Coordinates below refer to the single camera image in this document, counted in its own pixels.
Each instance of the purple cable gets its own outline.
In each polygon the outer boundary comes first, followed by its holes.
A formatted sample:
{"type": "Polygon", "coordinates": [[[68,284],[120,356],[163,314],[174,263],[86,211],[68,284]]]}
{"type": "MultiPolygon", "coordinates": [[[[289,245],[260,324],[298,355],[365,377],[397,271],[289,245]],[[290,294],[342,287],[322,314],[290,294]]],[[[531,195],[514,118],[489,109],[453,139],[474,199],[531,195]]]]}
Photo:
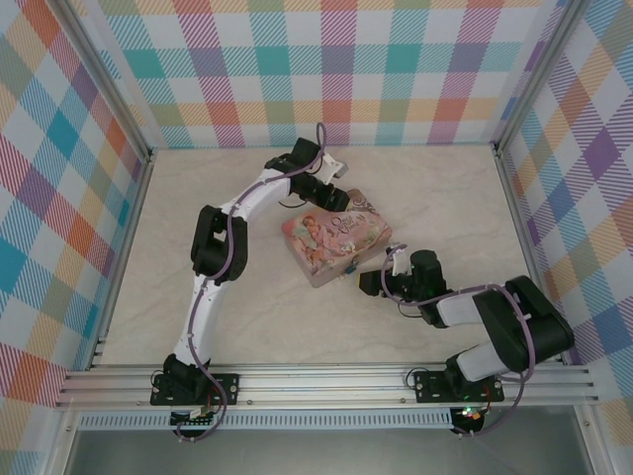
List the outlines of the purple cable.
{"type": "Polygon", "coordinates": [[[200,305],[200,301],[202,300],[202,296],[205,293],[205,290],[207,290],[207,283],[210,280],[215,280],[221,275],[223,275],[228,270],[228,268],[230,267],[230,263],[233,260],[234,238],[233,238],[233,226],[232,226],[231,218],[233,217],[233,215],[239,208],[239,205],[246,199],[246,197],[250,195],[253,191],[255,191],[257,188],[259,188],[260,186],[264,186],[268,183],[271,183],[277,180],[282,180],[284,178],[290,178],[292,176],[303,173],[304,171],[310,170],[313,166],[315,166],[315,164],[323,157],[323,154],[325,153],[326,138],[327,138],[327,134],[325,131],[325,125],[323,124],[323,122],[317,123],[316,124],[316,143],[318,144],[318,153],[316,154],[316,157],[313,161],[311,161],[308,165],[304,166],[303,168],[299,168],[298,170],[291,171],[290,173],[273,176],[263,181],[258,181],[257,183],[253,183],[248,189],[246,189],[246,191],[244,191],[241,195],[239,195],[239,197],[235,200],[235,203],[232,204],[232,206],[230,207],[230,210],[228,211],[228,215],[226,218],[226,240],[228,242],[228,252],[226,254],[225,264],[214,275],[205,277],[205,280],[203,280],[203,283],[200,287],[200,291],[198,292],[198,295],[196,296],[196,300],[194,301],[194,305],[191,308],[191,314],[189,316],[189,324],[187,326],[187,341],[189,343],[189,350],[191,351],[191,356],[194,358],[194,361],[196,362],[196,365],[198,366],[198,368],[203,372],[205,376],[207,376],[207,378],[213,383],[214,386],[216,386],[216,388],[220,392],[223,409],[216,423],[213,424],[211,427],[209,427],[207,430],[205,430],[203,433],[198,435],[197,437],[185,437],[180,431],[180,428],[183,426],[184,423],[178,424],[176,426],[176,434],[178,435],[181,441],[186,440],[188,442],[197,442],[199,440],[207,438],[214,431],[216,431],[218,426],[225,419],[225,415],[226,415],[226,407],[228,406],[228,402],[227,402],[228,398],[226,397],[225,388],[222,387],[222,384],[220,384],[220,382],[216,378],[214,378],[213,374],[209,372],[209,370],[205,367],[205,364],[200,360],[200,357],[198,356],[198,353],[196,352],[196,349],[194,348],[193,330],[194,330],[194,321],[196,319],[196,311],[198,310],[198,306],[200,305]]]}
{"type": "MultiPolygon", "coordinates": [[[[435,302],[439,302],[440,300],[444,300],[447,299],[449,297],[455,297],[456,295],[460,295],[460,294],[470,294],[470,293],[476,293],[476,292],[482,292],[483,290],[496,290],[498,292],[500,292],[505,299],[508,301],[508,303],[510,304],[510,306],[512,307],[512,310],[514,311],[514,314],[516,315],[519,323],[521,324],[521,329],[523,330],[523,334],[525,336],[525,343],[527,344],[527,355],[528,355],[528,366],[527,366],[527,372],[525,373],[525,375],[519,374],[518,378],[509,378],[509,377],[505,377],[505,376],[499,376],[500,379],[502,379],[503,381],[509,381],[512,383],[518,383],[519,386],[519,390],[518,390],[518,394],[516,395],[516,399],[514,400],[514,403],[512,404],[512,406],[510,406],[510,409],[503,415],[503,417],[501,419],[499,419],[496,423],[494,423],[492,426],[487,427],[481,431],[478,432],[478,435],[483,435],[486,433],[489,433],[491,430],[498,428],[500,425],[504,424],[505,421],[507,421],[507,419],[512,415],[512,413],[514,412],[514,410],[516,409],[516,407],[518,406],[518,403],[520,402],[521,398],[523,397],[523,391],[525,390],[525,383],[532,377],[532,375],[534,374],[534,366],[536,366],[536,351],[534,349],[534,340],[532,339],[532,334],[530,333],[530,328],[527,326],[527,321],[525,320],[525,317],[523,316],[523,312],[521,312],[521,309],[519,308],[518,304],[516,303],[516,301],[512,298],[512,296],[510,295],[510,293],[505,290],[504,287],[497,285],[497,284],[486,284],[486,285],[478,285],[476,287],[468,287],[466,289],[460,289],[457,290],[455,292],[451,292],[449,294],[446,295],[442,295],[439,297],[434,297],[432,299],[428,299],[428,300],[424,300],[422,302],[402,302],[402,300],[398,299],[396,296],[394,296],[394,294],[392,294],[388,287],[387,287],[387,267],[389,266],[389,262],[392,259],[392,256],[394,255],[394,253],[400,249],[404,249],[406,248],[407,245],[406,244],[399,244],[395,247],[392,248],[392,250],[389,252],[389,254],[387,254],[387,258],[385,259],[385,262],[383,263],[383,267],[381,268],[381,272],[380,272],[380,281],[381,284],[383,286],[383,292],[385,292],[385,295],[387,297],[389,297],[391,300],[393,300],[394,302],[404,306],[404,307],[419,307],[422,305],[428,305],[428,304],[433,304],[435,302]]],[[[457,431],[468,434],[468,432],[465,432],[463,430],[457,429],[457,431]]]]}

